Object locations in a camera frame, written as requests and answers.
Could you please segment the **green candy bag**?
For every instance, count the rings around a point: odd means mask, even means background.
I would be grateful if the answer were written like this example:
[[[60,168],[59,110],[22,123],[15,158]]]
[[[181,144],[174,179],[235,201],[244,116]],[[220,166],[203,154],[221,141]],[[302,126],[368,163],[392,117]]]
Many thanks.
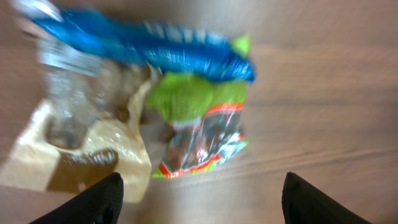
[[[155,178],[174,178],[212,169],[247,142],[241,113],[254,68],[247,59],[250,40],[183,44],[155,58],[164,77],[146,99],[167,125],[165,153]]]

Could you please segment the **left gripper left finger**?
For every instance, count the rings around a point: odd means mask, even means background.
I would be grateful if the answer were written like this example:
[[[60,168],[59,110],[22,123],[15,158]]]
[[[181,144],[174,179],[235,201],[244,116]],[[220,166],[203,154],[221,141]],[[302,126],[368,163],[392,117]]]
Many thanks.
[[[113,172],[31,224],[117,224],[123,196],[123,179]]]

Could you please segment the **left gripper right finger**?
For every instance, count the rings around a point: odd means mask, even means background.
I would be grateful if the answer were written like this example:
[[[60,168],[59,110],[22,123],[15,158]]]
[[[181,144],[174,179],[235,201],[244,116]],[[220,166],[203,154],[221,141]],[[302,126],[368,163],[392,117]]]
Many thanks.
[[[293,172],[285,177],[282,211],[285,224],[371,224]]]

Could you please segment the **beige brown snack pouch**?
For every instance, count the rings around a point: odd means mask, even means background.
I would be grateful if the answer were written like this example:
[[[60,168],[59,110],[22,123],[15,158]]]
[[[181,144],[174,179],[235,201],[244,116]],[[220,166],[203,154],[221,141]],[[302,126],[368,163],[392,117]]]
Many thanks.
[[[152,165],[140,134],[145,98],[160,73],[55,39],[39,41],[47,96],[1,166],[1,184],[77,194],[113,172],[124,200],[142,200]]]

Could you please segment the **blue cookie packet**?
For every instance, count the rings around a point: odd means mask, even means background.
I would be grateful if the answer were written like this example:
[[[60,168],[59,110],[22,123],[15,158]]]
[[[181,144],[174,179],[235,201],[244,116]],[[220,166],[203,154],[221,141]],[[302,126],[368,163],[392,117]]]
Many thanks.
[[[150,63],[213,81],[255,80],[254,65],[223,36],[164,22],[119,22],[51,1],[13,1],[22,16],[84,53],[124,63]]]

